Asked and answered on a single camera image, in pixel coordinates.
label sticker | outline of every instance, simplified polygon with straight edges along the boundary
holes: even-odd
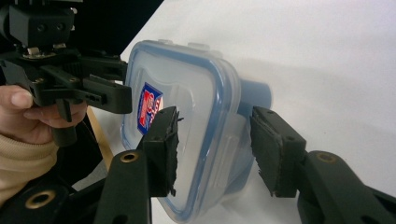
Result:
[[[137,109],[137,129],[146,134],[158,111],[163,109],[163,93],[145,82]]]

finger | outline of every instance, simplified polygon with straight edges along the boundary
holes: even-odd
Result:
[[[65,119],[41,119],[40,121],[52,128],[68,128],[79,124],[85,117],[86,111],[80,110],[72,116],[72,121],[67,122]]]
[[[19,86],[0,86],[0,106],[5,110],[15,111],[30,108],[33,97],[29,91]]]
[[[80,111],[86,111],[87,104],[85,102],[78,104],[78,105],[71,105],[70,106],[70,113],[71,115],[75,115]],[[58,110],[57,105],[49,105],[44,107],[36,107],[26,110],[23,114],[28,119],[61,119],[61,115]]]

white background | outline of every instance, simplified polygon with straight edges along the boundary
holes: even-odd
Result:
[[[209,45],[262,84],[243,98],[277,112],[307,151],[337,154],[364,184],[396,196],[395,22],[391,0],[165,0],[122,58],[146,39]],[[95,113],[112,150],[123,150],[120,116]],[[152,201],[153,223],[174,223]],[[254,163],[243,192],[194,223],[301,221],[296,199],[271,198]]]

transparent plastic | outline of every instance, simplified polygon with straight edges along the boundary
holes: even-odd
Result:
[[[161,108],[179,117],[176,197],[160,199],[175,222],[185,223],[245,186],[253,157],[247,119],[236,114],[241,89],[233,67],[208,46],[142,41],[131,51],[126,85],[133,112],[124,115],[122,143],[137,147]]]

container lid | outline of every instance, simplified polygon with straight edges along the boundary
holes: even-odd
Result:
[[[131,51],[125,85],[133,90],[133,112],[124,115],[121,124],[125,148],[137,147],[162,108],[176,105],[183,118],[178,123],[177,194],[160,202],[174,221],[187,222],[210,206],[213,195],[224,194],[230,177],[220,172],[235,169],[230,164],[233,154],[227,162],[220,157],[226,152],[221,143],[225,133],[234,140],[225,129],[239,106],[239,78],[229,63],[206,46],[146,40]]]

